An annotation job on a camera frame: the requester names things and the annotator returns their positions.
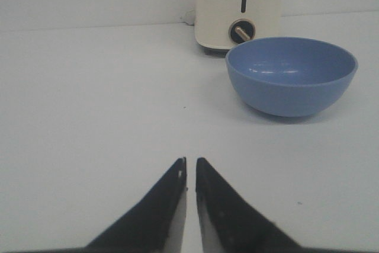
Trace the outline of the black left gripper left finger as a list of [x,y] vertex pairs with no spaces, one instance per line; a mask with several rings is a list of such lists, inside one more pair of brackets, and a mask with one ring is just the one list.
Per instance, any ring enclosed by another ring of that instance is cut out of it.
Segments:
[[181,249],[187,210],[187,163],[177,159],[147,194],[88,249]]

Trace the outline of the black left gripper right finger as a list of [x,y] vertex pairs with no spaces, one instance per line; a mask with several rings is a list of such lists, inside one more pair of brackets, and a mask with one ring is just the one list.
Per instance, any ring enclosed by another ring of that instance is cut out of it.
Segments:
[[196,163],[196,196],[203,250],[301,248],[247,203],[205,158]]

